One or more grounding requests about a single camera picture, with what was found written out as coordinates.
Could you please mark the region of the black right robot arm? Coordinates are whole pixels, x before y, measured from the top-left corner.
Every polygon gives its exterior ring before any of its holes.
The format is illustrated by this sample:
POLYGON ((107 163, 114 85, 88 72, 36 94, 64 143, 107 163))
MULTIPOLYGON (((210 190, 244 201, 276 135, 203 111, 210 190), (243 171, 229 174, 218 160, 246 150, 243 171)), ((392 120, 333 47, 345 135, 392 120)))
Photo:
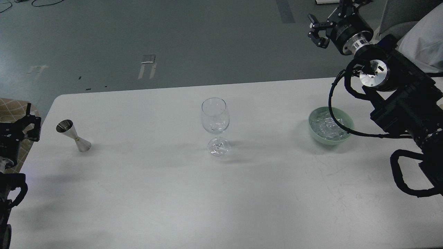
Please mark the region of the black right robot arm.
POLYGON ((374 30, 361 17, 359 9, 368 0, 340 0, 326 21, 308 14, 308 37, 320 48, 333 43, 341 55, 353 60, 339 72, 328 96, 328 111, 336 124, 348 134, 360 137, 413 139, 420 153, 399 149, 390 157, 394 182, 405 194, 415 197, 442 195, 442 108, 437 102, 442 91, 433 77, 442 73, 425 73, 397 49, 397 34, 378 33, 380 40, 372 44, 374 30), (348 93, 370 101, 374 110, 370 119, 383 134, 355 131, 338 121, 332 108, 334 89, 340 80, 348 93), (419 168, 432 188, 415 190, 404 180, 399 158, 419 161, 419 168))

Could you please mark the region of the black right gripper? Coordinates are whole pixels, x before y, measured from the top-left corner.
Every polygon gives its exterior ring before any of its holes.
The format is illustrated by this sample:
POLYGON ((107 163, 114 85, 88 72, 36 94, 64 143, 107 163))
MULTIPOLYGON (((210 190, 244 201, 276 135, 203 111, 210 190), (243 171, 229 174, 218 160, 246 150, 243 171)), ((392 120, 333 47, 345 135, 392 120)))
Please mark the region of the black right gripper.
POLYGON ((309 13, 311 25, 308 37, 319 48, 326 49, 332 41, 341 55, 353 54, 351 46, 355 40, 365 38, 366 41, 371 41, 374 36, 373 29, 357 14, 360 7, 371 2, 372 0, 340 0, 326 22, 320 22, 315 15, 309 13), (330 30, 327 37, 319 35, 322 30, 330 30))

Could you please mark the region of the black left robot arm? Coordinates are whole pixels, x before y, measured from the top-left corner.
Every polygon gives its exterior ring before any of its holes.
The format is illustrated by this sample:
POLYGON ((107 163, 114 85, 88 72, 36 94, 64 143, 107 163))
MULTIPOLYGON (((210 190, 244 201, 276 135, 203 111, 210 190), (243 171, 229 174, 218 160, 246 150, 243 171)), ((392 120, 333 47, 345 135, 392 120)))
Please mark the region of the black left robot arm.
POLYGON ((28 191, 26 175, 20 169, 34 142, 40 140, 42 119, 36 107, 26 101, 1 98, 0 125, 0 240, 10 247, 12 230, 8 219, 12 208, 28 191))

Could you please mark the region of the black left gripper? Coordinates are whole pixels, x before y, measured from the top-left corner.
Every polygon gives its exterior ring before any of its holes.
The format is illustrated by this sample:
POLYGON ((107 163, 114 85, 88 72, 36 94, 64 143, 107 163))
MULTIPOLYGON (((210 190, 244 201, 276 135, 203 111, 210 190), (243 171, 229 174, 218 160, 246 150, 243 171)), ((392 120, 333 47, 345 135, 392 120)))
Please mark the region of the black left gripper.
POLYGON ((31 103, 27 103, 25 115, 17 120, 16 123, 0 124, 1 165, 5 169, 10 169, 17 165, 21 141, 40 141, 42 119, 30 112, 31 103))

